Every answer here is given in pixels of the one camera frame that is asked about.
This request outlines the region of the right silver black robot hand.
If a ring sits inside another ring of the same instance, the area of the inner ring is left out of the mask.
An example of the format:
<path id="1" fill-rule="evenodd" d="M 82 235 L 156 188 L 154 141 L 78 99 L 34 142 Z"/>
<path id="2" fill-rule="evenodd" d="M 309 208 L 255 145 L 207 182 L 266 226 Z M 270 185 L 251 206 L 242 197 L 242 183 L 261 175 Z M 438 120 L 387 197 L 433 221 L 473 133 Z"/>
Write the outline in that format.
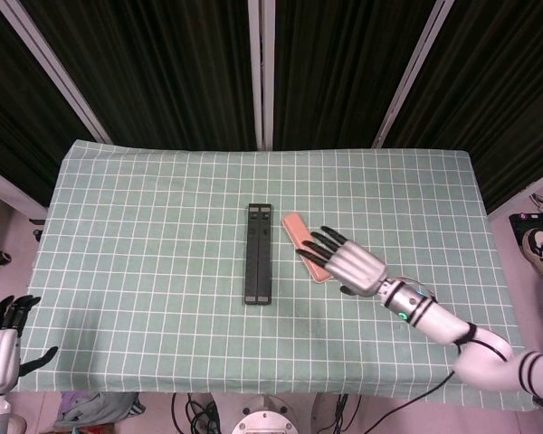
<path id="1" fill-rule="evenodd" d="M 296 252 L 326 270 L 349 295 L 373 297 L 388 281 L 386 264 L 329 226 L 311 233 Z"/>

